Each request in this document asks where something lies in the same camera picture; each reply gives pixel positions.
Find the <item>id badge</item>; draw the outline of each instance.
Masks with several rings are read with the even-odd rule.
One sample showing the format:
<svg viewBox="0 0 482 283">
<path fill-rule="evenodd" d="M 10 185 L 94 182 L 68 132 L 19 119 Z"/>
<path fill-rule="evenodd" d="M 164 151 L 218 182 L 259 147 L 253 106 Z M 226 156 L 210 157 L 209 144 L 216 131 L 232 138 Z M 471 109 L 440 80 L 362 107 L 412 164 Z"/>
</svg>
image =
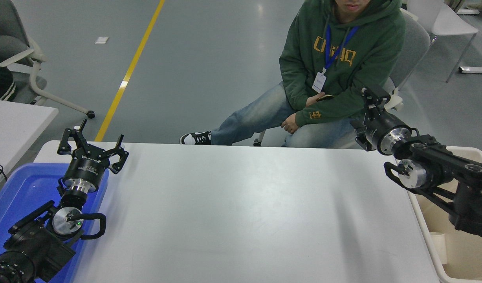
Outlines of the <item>id badge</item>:
<svg viewBox="0 0 482 283">
<path fill-rule="evenodd" d="M 324 72 L 318 72 L 316 74 L 316 79 L 314 79 L 314 83 L 312 84 L 312 89 L 320 93 L 325 85 L 326 76 Z"/>
</svg>

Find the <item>hand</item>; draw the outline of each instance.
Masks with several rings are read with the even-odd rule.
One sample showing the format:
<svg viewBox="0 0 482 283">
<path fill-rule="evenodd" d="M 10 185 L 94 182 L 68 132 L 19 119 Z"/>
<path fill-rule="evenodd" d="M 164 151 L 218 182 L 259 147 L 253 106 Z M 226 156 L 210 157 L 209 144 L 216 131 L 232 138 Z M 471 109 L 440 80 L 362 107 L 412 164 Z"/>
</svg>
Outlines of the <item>hand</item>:
<svg viewBox="0 0 482 283">
<path fill-rule="evenodd" d="M 320 97 L 323 97 L 325 95 L 324 92 L 320 92 L 318 93 L 317 95 L 315 96 L 311 96 L 307 99 L 307 102 L 305 103 L 305 107 L 309 107 L 311 106 L 312 104 L 316 103 L 316 101 L 318 100 L 318 98 Z"/>
<path fill-rule="evenodd" d="M 284 127 L 284 130 L 289 132 L 290 134 L 295 133 L 299 129 L 299 126 L 295 122 L 296 115 L 296 113 L 293 113 L 288 118 L 286 118 L 283 123 L 281 123 L 281 127 Z"/>
</svg>

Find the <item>blue lanyard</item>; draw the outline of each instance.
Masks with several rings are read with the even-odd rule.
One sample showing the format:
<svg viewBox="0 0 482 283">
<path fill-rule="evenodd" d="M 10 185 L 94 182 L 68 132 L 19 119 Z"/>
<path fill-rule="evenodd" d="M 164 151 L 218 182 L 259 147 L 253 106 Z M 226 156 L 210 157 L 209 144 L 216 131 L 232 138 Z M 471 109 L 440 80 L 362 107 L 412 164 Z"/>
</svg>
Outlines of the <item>blue lanyard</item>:
<svg viewBox="0 0 482 283">
<path fill-rule="evenodd" d="M 351 40 L 352 36 L 356 33 L 356 31 L 359 29 L 359 27 L 353 27 L 349 34 L 347 34 L 347 37 L 345 38 L 344 42 L 337 48 L 337 50 L 334 52 L 334 55 L 330 57 L 330 49 L 332 42 L 330 40 L 330 34 L 331 34 L 331 29 L 330 26 L 326 27 L 326 45 L 325 45 L 325 69 L 328 69 L 332 66 L 334 61 L 337 59 L 338 54 L 342 52 L 342 48 Z"/>
</svg>

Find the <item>light blue jeans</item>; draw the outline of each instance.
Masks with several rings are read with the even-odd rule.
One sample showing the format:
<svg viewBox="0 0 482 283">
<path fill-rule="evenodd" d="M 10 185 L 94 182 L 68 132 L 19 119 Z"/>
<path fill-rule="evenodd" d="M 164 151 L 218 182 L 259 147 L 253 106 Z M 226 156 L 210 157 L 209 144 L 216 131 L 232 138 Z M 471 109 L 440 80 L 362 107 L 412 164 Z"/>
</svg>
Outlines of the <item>light blue jeans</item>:
<svg viewBox="0 0 482 283">
<path fill-rule="evenodd" d="M 212 145 L 232 145 L 251 138 L 254 133 L 280 127 L 296 111 L 291 108 L 282 82 L 248 106 L 232 113 L 218 129 L 211 131 Z M 350 118 L 304 125 L 285 138 L 283 147 L 334 148 L 335 142 L 354 131 Z"/>
</svg>

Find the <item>chair wheel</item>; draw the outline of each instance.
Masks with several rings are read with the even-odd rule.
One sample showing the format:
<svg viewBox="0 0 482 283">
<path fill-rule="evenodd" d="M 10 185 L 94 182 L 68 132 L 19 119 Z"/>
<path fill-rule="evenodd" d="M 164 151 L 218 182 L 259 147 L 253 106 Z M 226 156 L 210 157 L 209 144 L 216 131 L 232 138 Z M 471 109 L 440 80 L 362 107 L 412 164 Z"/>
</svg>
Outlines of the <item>chair wheel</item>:
<svg viewBox="0 0 482 283">
<path fill-rule="evenodd" d="M 96 117 L 96 114 L 94 114 L 94 111 L 89 110 L 89 111 L 87 112 L 87 118 L 92 119 L 92 118 L 94 118 L 94 117 Z"/>
</svg>

